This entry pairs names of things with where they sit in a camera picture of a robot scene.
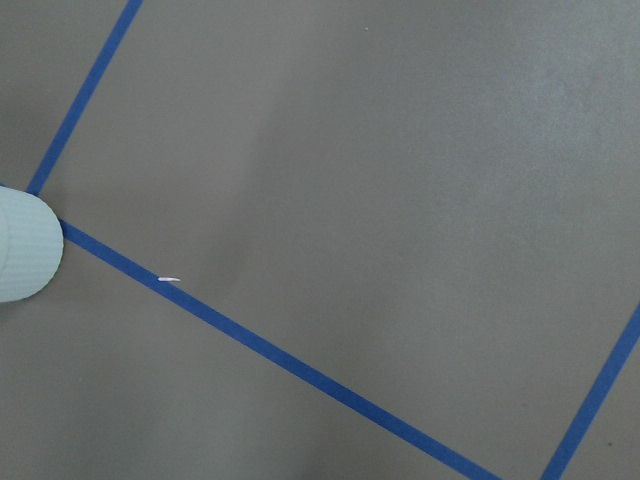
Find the white ribbed mug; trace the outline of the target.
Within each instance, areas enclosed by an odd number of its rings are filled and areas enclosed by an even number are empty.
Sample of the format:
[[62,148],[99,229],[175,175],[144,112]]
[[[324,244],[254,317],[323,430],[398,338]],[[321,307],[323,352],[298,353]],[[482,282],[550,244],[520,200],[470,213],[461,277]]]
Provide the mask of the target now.
[[1,188],[1,301],[20,301],[45,288],[63,256],[61,224],[40,198]]

